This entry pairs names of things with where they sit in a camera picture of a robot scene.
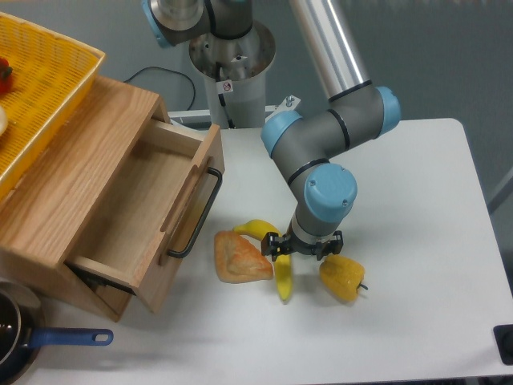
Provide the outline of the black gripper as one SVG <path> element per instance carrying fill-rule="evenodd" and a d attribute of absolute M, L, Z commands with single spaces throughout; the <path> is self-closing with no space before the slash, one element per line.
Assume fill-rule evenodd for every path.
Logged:
<path fill-rule="evenodd" d="M 335 231 L 327 241 L 307 243 L 297 237 L 282 237 L 278 233 L 266 233 L 261 240 L 261 254 L 277 261 L 279 256 L 300 253 L 316 256 L 318 261 L 330 254 L 339 254 L 344 246 L 343 233 Z"/>

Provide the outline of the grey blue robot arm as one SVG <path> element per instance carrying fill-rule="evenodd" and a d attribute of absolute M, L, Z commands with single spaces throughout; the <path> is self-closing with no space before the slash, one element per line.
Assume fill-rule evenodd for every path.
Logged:
<path fill-rule="evenodd" d="M 265 74 L 276 56 L 273 35 L 249 1 L 145 1 L 159 45 L 188 44 L 202 74 L 211 121 L 223 128 L 260 128 L 261 140 L 297 207 L 284 235 L 267 232 L 265 256 L 298 252 L 317 259 L 340 252 L 339 225 L 357 195 L 353 175 L 335 156 L 395 128 L 400 103 L 367 74 L 335 1 L 290 4 L 312 55 L 329 108 L 306 119 L 294 110 L 265 114 Z"/>

